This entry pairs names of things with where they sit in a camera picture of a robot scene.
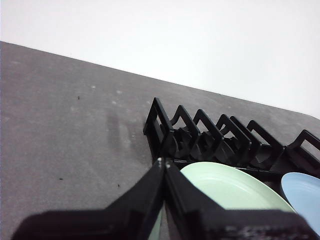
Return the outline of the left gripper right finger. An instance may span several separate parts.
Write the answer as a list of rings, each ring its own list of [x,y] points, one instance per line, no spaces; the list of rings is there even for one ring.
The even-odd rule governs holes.
[[[183,240],[317,240],[302,216],[282,210],[226,210],[165,164],[165,202]]]

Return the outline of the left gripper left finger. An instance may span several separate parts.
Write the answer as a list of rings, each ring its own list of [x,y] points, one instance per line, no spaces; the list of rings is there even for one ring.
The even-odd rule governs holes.
[[[14,240],[147,240],[163,206],[162,158],[104,209],[50,210],[26,217]]]

